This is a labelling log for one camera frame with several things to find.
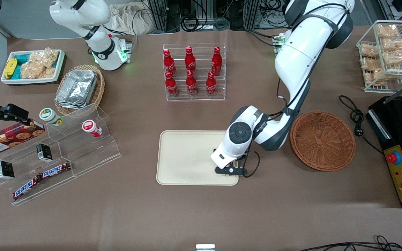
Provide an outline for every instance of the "table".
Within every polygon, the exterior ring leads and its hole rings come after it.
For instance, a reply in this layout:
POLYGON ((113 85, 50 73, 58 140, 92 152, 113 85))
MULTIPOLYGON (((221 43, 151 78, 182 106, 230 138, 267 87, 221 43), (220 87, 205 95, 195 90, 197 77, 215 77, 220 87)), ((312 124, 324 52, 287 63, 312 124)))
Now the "table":
MULTIPOLYGON (((364 112, 383 96, 363 91, 355 44, 368 28, 355 27, 344 45, 324 51, 301 112, 327 111, 353 128, 338 95, 351 97, 364 112)), ((9 52, 47 46, 66 52, 65 72, 94 64, 83 39, 8 40, 9 52)), ((386 163, 362 138, 356 139, 351 164, 338 172, 306 167, 288 141, 273 152, 255 144, 253 149, 262 157, 259 170, 232 187, 156 182, 162 131, 225 130, 242 106, 255 105, 266 113, 282 108, 269 46, 233 31, 141 36, 131 60, 116 71, 103 71, 106 90, 100 104, 110 116, 110 133, 123 157, 20 207, 12 207, 10 194, 0 189, 0 251, 183 251, 194 250, 197 243, 214 243, 220 251, 282 251, 373 241, 373 235, 402 245, 402 209, 386 163), (219 38, 228 43, 226 100, 167 102, 163 43, 208 43, 219 38)), ((56 88, 0 83, 0 104, 17 104, 38 119, 42 108, 54 107, 56 88)), ((288 96, 285 87, 281 95, 288 96)), ((378 145, 366 122, 363 128, 378 145)), ((255 164, 249 159, 250 169, 255 164)))

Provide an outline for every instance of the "wicker basket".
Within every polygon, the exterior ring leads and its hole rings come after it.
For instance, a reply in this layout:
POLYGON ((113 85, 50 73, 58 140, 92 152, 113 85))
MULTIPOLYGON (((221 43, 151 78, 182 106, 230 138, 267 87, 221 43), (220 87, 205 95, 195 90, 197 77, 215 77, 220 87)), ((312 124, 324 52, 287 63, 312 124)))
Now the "wicker basket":
POLYGON ((342 119, 323 111, 301 115, 292 126, 290 139, 300 160, 317 170, 340 170, 355 155, 352 131, 342 119))
MULTIPOLYGON (((96 103, 96 105, 99 105, 100 101, 102 101, 103 92, 105 91, 105 80, 103 79, 103 76, 102 76, 102 73, 100 72, 100 70, 97 69, 96 67, 94 67, 93 65, 86 65, 86 64, 77 66, 72 70, 92 70, 93 72, 97 73, 99 78, 97 79, 96 87, 94 88, 94 92, 92 93, 91 101, 89 103, 90 104, 96 103)), ((60 91, 60 88, 62 87, 63 82, 66 79, 66 77, 69 75, 69 73, 70 73, 70 71, 68 73, 66 73, 66 75, 62 78, 62 81, 60 82, 60 85, 57 89, 57 93, 60 91)), ((61 107, 57 103, 55 104, 55 106, 57 107, 57 110, 63 115, 72 113, 73 111, 77 110, 77 109, 61 107)))

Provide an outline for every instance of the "floor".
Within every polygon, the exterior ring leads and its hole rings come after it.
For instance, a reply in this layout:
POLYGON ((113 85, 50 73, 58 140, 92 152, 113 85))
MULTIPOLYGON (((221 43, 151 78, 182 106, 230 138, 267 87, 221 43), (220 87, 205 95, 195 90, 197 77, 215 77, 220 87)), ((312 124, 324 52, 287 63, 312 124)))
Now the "floor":
MULTIPOLYGON (((354 25, 367 25, 370 21, 361 2, 355 0, 355 9, 351 13, 354 25)), ((110 3, 122 3, 125 0, 105 0, 110 3)), ((18 38, 51 39, 77 38, 77 34, 66 27, 56 24, 49 14, 51 0, 4 0, 0 12, 0 23, 18 38)), ((377 0, 366 1, 372 20, 382 19, 382 12, 377 0)), ((5 38, 0 35, 0 74, 7 57, 5 38)))

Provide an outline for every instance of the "small black box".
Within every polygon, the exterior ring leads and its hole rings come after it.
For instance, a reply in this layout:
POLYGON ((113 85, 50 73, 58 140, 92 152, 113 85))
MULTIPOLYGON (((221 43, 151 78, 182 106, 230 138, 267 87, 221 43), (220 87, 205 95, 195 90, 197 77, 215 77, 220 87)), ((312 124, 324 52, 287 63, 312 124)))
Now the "small black box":
POLYGON ((10 180, 15 178, 15 173, 13 172, 13 166, 9 162, 0 161, 0 178, 10 180))
POLYGON ((51 148, 47 145, 38 144, 37 145, 38 159, 44 162, 52 161, 51 148))

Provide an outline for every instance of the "aluminum foil container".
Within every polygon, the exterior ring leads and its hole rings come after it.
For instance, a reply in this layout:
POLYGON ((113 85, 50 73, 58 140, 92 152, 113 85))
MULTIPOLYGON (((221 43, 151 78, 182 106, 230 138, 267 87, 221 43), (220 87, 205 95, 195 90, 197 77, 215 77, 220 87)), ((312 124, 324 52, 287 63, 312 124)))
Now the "aluminum foil container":
POLYGON ((78 109, 88 104, 96 86, 97 73, 92 70, 72 70, 65 78, 55 102, 66 108, 78 109))

